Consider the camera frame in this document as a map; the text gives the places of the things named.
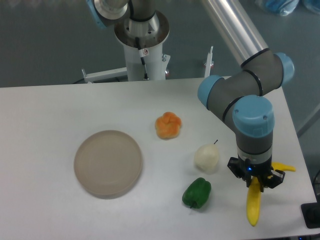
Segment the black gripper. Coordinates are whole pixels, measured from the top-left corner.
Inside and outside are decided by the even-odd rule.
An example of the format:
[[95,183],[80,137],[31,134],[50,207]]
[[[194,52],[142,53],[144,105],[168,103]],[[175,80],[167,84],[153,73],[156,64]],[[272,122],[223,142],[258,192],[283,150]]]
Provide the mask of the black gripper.
[[282,184],[286,175],[282,170],[273,169],[272,157],[263,163],[254,163],[248,158],[243,160],[240,157],[231,157],[227,166],[236,178],[246,183],[247,188],[251,185],[252,177],[257,177],[261,192],[264,192],[265,188],[274,189]]

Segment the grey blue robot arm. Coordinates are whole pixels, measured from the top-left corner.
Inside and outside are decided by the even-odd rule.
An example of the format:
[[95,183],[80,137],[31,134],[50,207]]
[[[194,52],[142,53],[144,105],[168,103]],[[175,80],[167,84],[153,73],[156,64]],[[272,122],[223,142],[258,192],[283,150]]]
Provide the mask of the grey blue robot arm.
[[[153,0],[89,0],[98,25],[113,25],[125,52],[129,81],[164,80],[168,57],[162,45],[170,31],[167,18]],[[275,117],[269,92],[290,81],[295,72],[290,57],[273,53],[237,0],[204,0],[212,22],[228,45],[241,71],[229,78],[207,76],[198,87],[201,103],[236,137],[237,157],[228,167],[247,186],[275,188],[285,177],[272,166]]]

